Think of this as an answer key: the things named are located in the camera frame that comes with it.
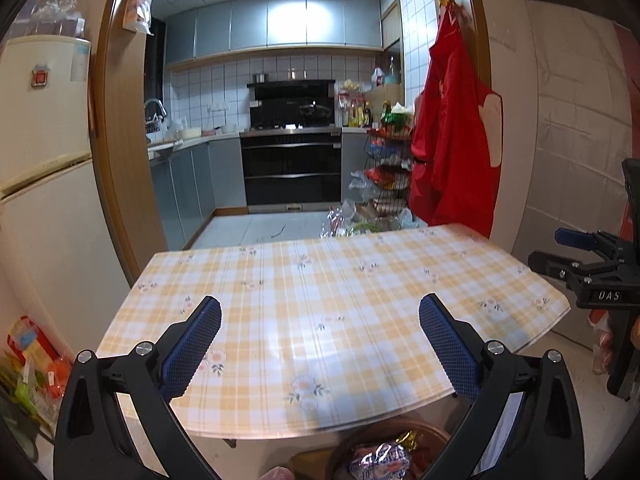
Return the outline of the person's right hand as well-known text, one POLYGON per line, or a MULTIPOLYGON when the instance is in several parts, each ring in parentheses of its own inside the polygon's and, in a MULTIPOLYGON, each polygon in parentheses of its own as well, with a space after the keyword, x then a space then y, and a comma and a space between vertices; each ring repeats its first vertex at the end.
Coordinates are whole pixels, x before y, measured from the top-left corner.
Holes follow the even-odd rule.
POLYGON ((613 332, 610 316, 604 311, 597 311, 597 322, 592 326, 596 345, 593 347, 592 371, 596 375, 606 373, 613 362, 613 332))

